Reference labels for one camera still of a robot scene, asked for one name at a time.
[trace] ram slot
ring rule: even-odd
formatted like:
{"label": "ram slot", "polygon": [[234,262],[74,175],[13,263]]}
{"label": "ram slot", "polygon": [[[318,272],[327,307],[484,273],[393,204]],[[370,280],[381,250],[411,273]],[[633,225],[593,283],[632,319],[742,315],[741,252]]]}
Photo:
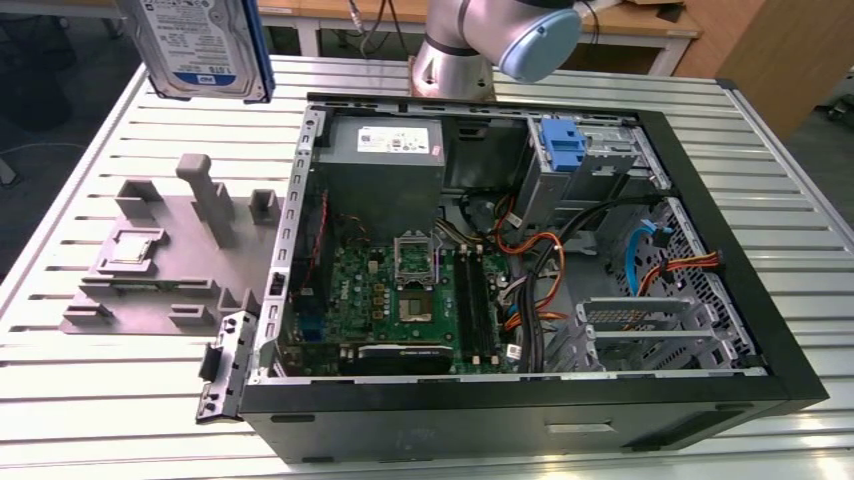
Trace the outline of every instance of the ram slot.
{"label": "ram slot", "polygon": [[472,298],[469,297],[469,255],[464,251],[454,254],[454,294],[457,297],[457,319],[460,343],[464,358],[476,355],[476,325],[472,318]]}
{"label": "ram slot", "polygon": [[470,255],[468,266],[472,316],[474,320],[477,338],[476,350],[478,355],[489,359],[496,354],[496,340],[493,320],[490,318],[486,274],[484,273],[484,255]]}

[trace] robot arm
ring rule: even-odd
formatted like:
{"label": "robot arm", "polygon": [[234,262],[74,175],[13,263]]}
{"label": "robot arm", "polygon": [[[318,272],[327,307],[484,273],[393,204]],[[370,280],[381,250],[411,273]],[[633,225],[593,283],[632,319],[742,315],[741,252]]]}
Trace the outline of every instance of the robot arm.
{"label": "robot arm", "polygon": [[419,96],[481,100],[493,68],[520,82],[542,80],[581,36],[574,0],[433,0],[413,66]]}

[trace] white metal table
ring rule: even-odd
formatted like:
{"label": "white metal table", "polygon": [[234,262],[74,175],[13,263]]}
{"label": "white metal table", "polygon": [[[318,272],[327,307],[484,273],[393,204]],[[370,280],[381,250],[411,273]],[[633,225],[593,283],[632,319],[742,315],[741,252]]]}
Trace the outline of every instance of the white metal table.
{"label": "white metal table", "polygon": [[162,100],[141,70],[0,287],[0,477],[852,478],[852,231],[736,92],[709,80],[497,75],[500,100],[660,110],[684,143],[832,398],[680,451],[286,465],[247,424],[197,426],[209,338],[67,336],[62,313],[97,259],[127,178],[190,194],[185,152],[214,158],[233,195],[287,188],[309,91],[405,95],[406,64],[275,57],[269,105]]}

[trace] blue cable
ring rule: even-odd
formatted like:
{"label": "blue cable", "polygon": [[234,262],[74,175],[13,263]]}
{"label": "blue cable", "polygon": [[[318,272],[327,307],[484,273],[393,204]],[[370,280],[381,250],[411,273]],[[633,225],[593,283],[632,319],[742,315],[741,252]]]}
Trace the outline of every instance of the blue cable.
{"label": "blue cable", "polygon": [[658,227],[649,220],[642,220],[642,226],[640,226],[634,232],[632,232],[632,237],[629,237],[629,245],[626,246],[626,283],[629,284],[629,293],[632,296],[638,295],[638,274],[636,270],[636,252],[638,251],[638,242],[641,241],[641,236],[644,234],[653,235]]}

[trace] metal bracket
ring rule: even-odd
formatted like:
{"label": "metal bracket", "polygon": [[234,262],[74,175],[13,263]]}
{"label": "metal bracket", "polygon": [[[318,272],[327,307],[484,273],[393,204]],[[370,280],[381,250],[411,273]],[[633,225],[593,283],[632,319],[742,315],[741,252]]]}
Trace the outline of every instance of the metal bracket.
{"label": "metal bracket", "polygon": [[258,317],[238,312],[223,318],[217,343],[209,343],[199,377],[206,381],[197,423],[241,422],[238,414],[253,353]]}

